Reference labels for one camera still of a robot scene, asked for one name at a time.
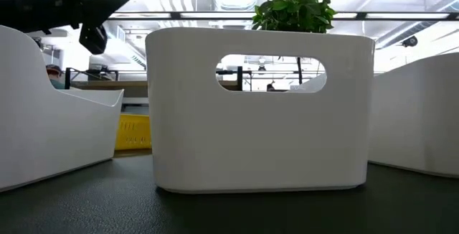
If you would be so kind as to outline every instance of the yellow box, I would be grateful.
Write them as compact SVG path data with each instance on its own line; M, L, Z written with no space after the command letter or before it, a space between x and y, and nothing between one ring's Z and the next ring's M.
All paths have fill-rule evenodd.
M121 114L115 150L151 149L150 117Z

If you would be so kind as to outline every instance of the black table surface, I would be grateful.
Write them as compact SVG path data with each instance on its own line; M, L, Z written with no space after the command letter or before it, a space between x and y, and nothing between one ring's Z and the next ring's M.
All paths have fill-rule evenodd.
M345 191L178 195L151 156L0 194L0 233L459 233L459 180L369 165Z

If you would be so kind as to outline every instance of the dark textured surface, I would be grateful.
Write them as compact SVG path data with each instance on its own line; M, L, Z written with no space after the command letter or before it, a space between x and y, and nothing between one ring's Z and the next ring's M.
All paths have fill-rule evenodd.
M175 195L151 156L0 194L0 233L459 233L459 180L369 165L347 191Z

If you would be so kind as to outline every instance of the potted plant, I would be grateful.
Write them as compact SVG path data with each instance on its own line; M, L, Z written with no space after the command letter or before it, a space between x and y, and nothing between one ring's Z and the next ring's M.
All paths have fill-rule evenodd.
M331 20L336 12L330 0L267 0L255 6L252 29L285 32L323 33L333 29ZM303 83L301 58L296 58L299 83Z

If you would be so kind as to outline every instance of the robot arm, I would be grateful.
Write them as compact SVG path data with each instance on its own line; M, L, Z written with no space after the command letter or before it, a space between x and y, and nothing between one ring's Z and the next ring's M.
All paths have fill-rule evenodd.
M22 32L82 24L80 43L94 55L102 54L107 34L102 23L129 0L0 0L0 24Z

